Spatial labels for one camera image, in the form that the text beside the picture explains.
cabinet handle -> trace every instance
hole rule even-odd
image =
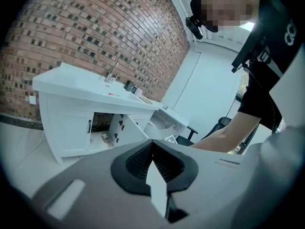
[[[88,129],[88,133],[90,133],[91,131],[91,120],[89,120],[89,129]]]

countertop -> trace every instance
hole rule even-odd
[[[152,104],[147,104],[132,92],[126,91],[124,84],[115,80],[106,83],[104,79],[105,77],[96,73],[61,63],[60,67],[35,76],[33,89],[43,93],[107,104],[161,110],[183,126],[188,126],[189,121],[171,109],[163,109],[162,103],[150,100]]]

bottle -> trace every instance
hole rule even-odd
[[[102,135],[102,139],[103,139],[104,143],[109,143],[109,141],[110,141],[107,133],[104,133]]]

cabinet door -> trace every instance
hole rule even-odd
[[[77,110],[58,112],[54,139],[61,156],[86,154],[90,145],[93,114]]]
[[[142,130],[145,129],[147,123],[151,118],[150,115],[129,115],[129,116]]]
[[[147,140],[148,136],[127,114],[115,114],[109,129],[114,146]]]

power outlet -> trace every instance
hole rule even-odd
[[[36,97],[35,96],[29,96],[29,103],[36,105]]]

